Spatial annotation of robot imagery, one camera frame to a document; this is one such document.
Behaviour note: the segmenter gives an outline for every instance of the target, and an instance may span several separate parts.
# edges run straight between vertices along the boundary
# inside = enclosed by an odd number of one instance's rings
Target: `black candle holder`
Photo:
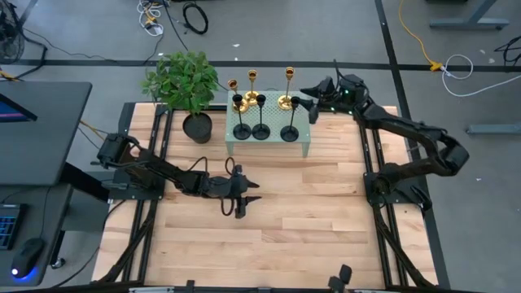
[[[259,113],[260,113],[260,123],[258,125],[253,126],[252,134],[253,137],[258,140],[265,140],[269,137],[271,130],[269,130],[269,126],[262,123],[262,107],[266,101],[266,96],[263,94],[259,94],[256,97],[257,105],[259,105]]]
[[[284,142],[294,142],[299,138],[299,130],[293,126],[293,117],[295,116],[295,109],[299,106],[300,98],[291,98],[291,123],[288,126],[284,126],[280,130],[280,137]]]
[[[240,109],[243,105],[243,96],[240,94],[234,95],[232,98],[235,106]],[[234,127],[234,136],[238,140],[244,140],[252,135],[252,129],[249,125],[243,123],[243,118],[241,117],[241,111],[239,111],[239,124]]]

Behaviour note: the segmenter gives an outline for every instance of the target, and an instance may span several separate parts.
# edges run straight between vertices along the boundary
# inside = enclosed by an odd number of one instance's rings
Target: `wooden table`
[[[395,107],[386,109],[396,114]],[[129,134],[144,146],[153,113],[151,103],[134,109]],[[208,114],[212,139],[198,145],[182,132],[186,113],[174,112],[167,160],[188,168],[204,155],[212,176],[227,177],[225,112]],[[403,138],[380,133],[386,161],[409,161]],[[358,127],[351,116],[324,113],[311,134],[308,158],[302,158],[300,144],[236,145],[235,161],[260,185],[247,195],[262,196],[241,220],[223,216],[218,201],[182,195],[168,183],[155,220],[146,284],[185,286],[191,279],[196,286],[325,288],[346,264],[353,269],[349,287],[383,288],[373,213],[361,178],[365,165]],[[124,203],[107,221],[93,279],[101,278],[127,246],[135,204]],[[402,247],[437,283],[419,208],[398,204],[395,210]],[[394,255],[387,249],[397,284]]]

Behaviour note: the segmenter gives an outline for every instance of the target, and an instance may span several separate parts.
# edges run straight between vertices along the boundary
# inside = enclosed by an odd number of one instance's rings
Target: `keyboard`
[[[24,210],[24,204],[0,204],[0,250],[11,250]]]

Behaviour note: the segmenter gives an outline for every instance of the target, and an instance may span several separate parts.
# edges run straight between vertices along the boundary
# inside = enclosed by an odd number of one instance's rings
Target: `gray floor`
[[[500,32],[454,32],[428,27],[430,18],[467,15],[478,2],[480,0],[470,0],[466,5],[442,5],[406,1],[403,16],[410,28],[422,37],[434,60],[444,62],[452,54],[464,54],[479,65],[502,65],[501,55],[493,53],[493,49],[519,34],[519,1],[498,2],[487,14],[510,19],[512,24]],[[18,3],[19,11],[23,11],[28,0]],[[110,0],[103,5],[82,0],[40,0],[26,28],[70,52],[111,59],[145,59],[152,52],[155,39],[138,27],[136,4],[137,1],[128,0]],[[193,33],[182,36],[191,50],[203,50],[211,60],[331,61],[337,58],[344,62],[388,62],[373,1],[213,0],[198,4],[208,14],[210,30],[202,37]],[[398,62],[426,64],[417,42],[400,26],[399,1],[384,0],[383,4]],[[175,17],[181,16],[180,7],[174,4]],[[158,52],[181,50],[165,17],[160,18],[165,38]],[[48,56],[49,59],[84,59],[54,49],[50,49]],[[24,58],[38,57],[38,49],[27,45]],[[3,68],[13,74],[27,69],[23,66]],[[217,72],[222,84],[233,77],[239,80],[240,88],[247,84],[248,69],[217,68]],[[116,130],[124,102],[147,100],[139,89],[145,70],[49,66],[27,80],[90,81],[94,88],[83,119],[100,129]],[[283,68],[257,70],[257,89],[284,88]],[[348,69],[343,72],[363,77],[377,103],[398,104],[391,72]],[[292,86],[297,89],[315,85],[327,74],[335,73],[325,68],[296,68]],[[427,178],[452,288],[518,291],[521,271],[518,190],[521,183],[517,175],[521,172],[521,159],[517,150],[521,141],[517,137],[469,137],[465,129],[474,123],[519,122],[521,81],[461,99],[444,90],[440,73],[402,71],[401,75],[412,117],[446,128],[471,153],[470,161],[456,177]],[[468,81],[451,80],[449,86],[455,92],[468,93],[513,76],[475,73]],[[216,102],[224,98],[224,92],[216,93]],[[68,160],[84,170],[93,170],[95,167],[89,162],[95,154],[96,150],[85,138],[77,135]],[[63,247],[63,255],[70,256],[70,263],[46,275],[42,286],[60,282],[81,266],[96,248],[100,235],[75,233],[68,237],[71,242]],[[87,283],[92,268],[90,264],[70,284]]]

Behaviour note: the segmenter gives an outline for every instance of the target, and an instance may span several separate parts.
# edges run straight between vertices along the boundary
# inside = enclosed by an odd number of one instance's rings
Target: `computer monitor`
[[[0,94],[0,123],[36,121],[38,117],[29,110]]]

